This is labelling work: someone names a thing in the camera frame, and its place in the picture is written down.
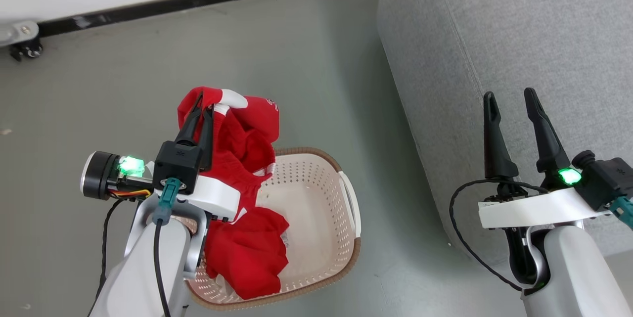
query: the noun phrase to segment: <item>red garment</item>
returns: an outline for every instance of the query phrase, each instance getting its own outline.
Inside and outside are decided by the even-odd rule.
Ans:
[[[271,143],[279,136],[279,111],[271,100],[247,96],[244,101],[231,91],[198,87],[178,106],[180,127],[200,92],[203,108],[234,102],[228,112],[224,107],[213,114],[212,167],[201,175],[240,191],[237,213],[247,210],[233,225],[209,224],[204,246],[207,274],[211,278],[222,274],[242,299],[275,294],[281,289],[277,275],[288,264],[280,238],[288,223],[270,209],[255,207],[255,201],[262,182],[272,176],[275,152]],[[201,128],[199,124],[195,141]]]
[[[267,208],[254,207],[235,224],[212,222],[204,253],[206,272],[218,274],[242,299],[254,299],[281,290],[277,275],[288,265],[281,234],[288,222]]]
[[[187,115],[203,92],[202,106],[229,97],[229,91],[196,87],[178,106],[178,125],[181,128]],[[217,178],[240,191],[237,212],[255,207],[257,191],[262,182],[272,176],[275,151],[272,142],[279,137],[279,110],[275,102],[265,98],[245,96],[245,108],[228,110],[226,115],[213,115],[213,159],[211,170],[200,173]],[[195,141],[199,140],[202,124],[197,126]]]

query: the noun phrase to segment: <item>laundry basket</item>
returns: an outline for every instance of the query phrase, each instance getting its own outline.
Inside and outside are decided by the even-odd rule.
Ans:
[[[276,151],[276,171],[262,184],[257,206],[283,215],[288,265],[281,291],[257,299],[228,295],[206,274],[206,257],[187,281],[194,301],[212,310],[238,310],[290,299],[342,279],[360,252],[361,222],[350,180],[330,155],[314,148]]]

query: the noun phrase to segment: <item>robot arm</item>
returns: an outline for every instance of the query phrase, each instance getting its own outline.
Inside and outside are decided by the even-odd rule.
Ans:
[[[166,141],[151,179],[141,160],[106,152],[88,158],[81,177],[86,197],[139,200],[124,260],[100,286],[91,317],[180,317],[188,298],[185,279],[196,276],[208,221],[231,222],[240,193],[200,176],[212,165],[213,111],[246,101],[224,90],[229,103],[202,107],[202,92],[175,141]],[[199,142],[194,133],[201,122]],[[192,223],[185,226],[174,217]]]
[[[522,290],[528,317],[631,317],[612,272],[583,230],[583,220],[614,214],[633,228],[633,169],[620,158],[596,161],[589,151],[573,161],[583,173],[569,168],[567,153],[536,92],[526,89],[524,94],[539,150],[536,167],[545,173],[536,189],[548,193],[527,197],[521,186],[529,185],[513,181],[518,170],[499,129],[497,101],[488,92],[484,96],[486,179],[502,183],[497,195],[479,204],[482,227],[505,231],[509,263],[520,283],[513,287]],[[554,227],[542,229],[544,225]]]

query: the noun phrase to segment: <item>gray floor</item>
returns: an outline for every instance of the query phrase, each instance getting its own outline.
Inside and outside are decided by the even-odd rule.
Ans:
[[[155,157],[198,85],[274,99],[278,147],[316,146],[355,186],[362,252],[339,283],[188,316],[524,316],[518,293],[449,246],[375,30],[377,0],[243,0],[45,39],[0,56],[0,316],[84,316],[111,202],[83,198],[94,150]],[[122,257],[133,204],[113,216]]]

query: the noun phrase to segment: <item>gray fabric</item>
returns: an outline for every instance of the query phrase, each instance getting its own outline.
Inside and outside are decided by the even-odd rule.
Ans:
[[[445,230],[457,241],[450,196],[484,177],[482,95],[495,92],[520,180],[540,184],[523,99],[534,87],[570,159],[582,150],[633,162],[633,0],[380,0],[378,30]],[[500,231],[481,229],[477,203],[495,186],[457,199],[466,242],[506,261]],[[633,247],[613,216],[586,222],[604,254]]]

